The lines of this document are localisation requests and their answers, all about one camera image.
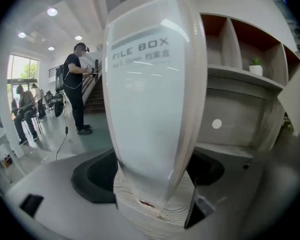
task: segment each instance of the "white pot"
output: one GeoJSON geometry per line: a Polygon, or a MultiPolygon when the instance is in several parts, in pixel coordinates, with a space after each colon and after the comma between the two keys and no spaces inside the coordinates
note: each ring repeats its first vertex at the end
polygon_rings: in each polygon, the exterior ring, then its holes
{"type": "Polygon", "coordinates": [[[249,70],[251,73],[262,77],[262,66],[260,65],[249,66],[249,70]]]}

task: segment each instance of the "small plant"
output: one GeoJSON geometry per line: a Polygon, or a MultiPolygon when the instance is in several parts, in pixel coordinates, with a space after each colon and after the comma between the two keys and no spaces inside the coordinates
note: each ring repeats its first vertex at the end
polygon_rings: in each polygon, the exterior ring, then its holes
{"type": "Polygon", "coordinates": [[[283,118],[282,126],[287,127],[289,129],[291,129],[292,131],[294,130],[294,127],[290,121],[290,118],[287,116],[287,114],[283,118]]]}
{"type": "Polygon", "coordinates": [[[261,65],[261,59],[254,58],[251,62],[251,66],[258,66],[258,65],[261,65]]]}

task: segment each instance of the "black cable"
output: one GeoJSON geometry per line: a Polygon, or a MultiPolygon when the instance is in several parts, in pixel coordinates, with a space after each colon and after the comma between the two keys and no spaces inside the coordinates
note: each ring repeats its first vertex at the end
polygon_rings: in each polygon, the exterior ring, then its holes
{"type": "Polygon", "coordinates": [[[65,140],[66,140],[66,138],[67,138],[67,136],[68,136],[68,125],[67,125],[66,109],[65,109],[66,106],[67,106],[67,101],[66,101],[66,97],[65,97],[65,95],[64,95],[63,92],[62,92],[62,95],[63,95],[63,98],[64,98],[63,113],[64,113],[64,122],[65,122],[65,137],[64,137],[64,139],[63,139],[63,141],[62,141],[62,143],[61,143],[61,145],[60,145],[58,151],[57,151],[56,154],[55,154],[55,160],[56,160],[56,161],[57,161],[57,158],[58,158],[58,152],[60,151],[62,145],[65,143],[65,140]]]}

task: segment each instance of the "backpack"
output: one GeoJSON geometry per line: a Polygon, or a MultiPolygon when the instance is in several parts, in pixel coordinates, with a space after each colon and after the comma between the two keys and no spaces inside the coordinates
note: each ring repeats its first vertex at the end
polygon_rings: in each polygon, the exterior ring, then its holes
{"type": "Polygon", "coordinates": [[[67,76],[69,75],[69,71],[68,74],[66,74],[66,76],[64,77],[64,71],[65,71],[65,63],[60,65],[56,70],[55,70],[55,91],[58,93],[60,91],[62,91],[65,88],[65,80],[67,78],[67,76]]]}

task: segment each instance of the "shelving unit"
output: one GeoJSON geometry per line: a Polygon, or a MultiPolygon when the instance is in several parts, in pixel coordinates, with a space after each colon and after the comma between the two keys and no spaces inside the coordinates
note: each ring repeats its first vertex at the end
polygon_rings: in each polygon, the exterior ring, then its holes
{"type": "Polygon", "coordinates": [[[253,74],[249,71],[237,69],[229,66],[220,66],[208,64],[208,76],[223,77],[239,80],[256,86],[264,87],[270,90],[281,91],[284,86],[264,76],[253,74]]]}
{"type": "Polygon", "coordinates": [[[208,64],[241,69],[239,44],[229,18],[201,15],[207,46],[208,64]]]}
{"type": "Polygon", "coordinates": [[[284,45],[289,81],[300,68],[300,58],[284,45]]]}
{"type": "Polygon", "coordinates": [[[239,42],[242,69],[249,71],[250,62],[259,58],[263,76],[285,86],[288,83],[288,67],[282,43],[252,25],[235,19],[231,22],[239,42]]]}
{"type": "Polygon", "coordinates": [[[208,80],[196,145],[243,157],[270,150],[285,114],[277,96],[300,66],[300,59],[255,26],[222,15],[201,18],[208,80]],[[261,59],[263,76],[249,71],[256,57],[261,59]],[[213,124],[215,120],[221,121],[220,127],[213,124]]]}

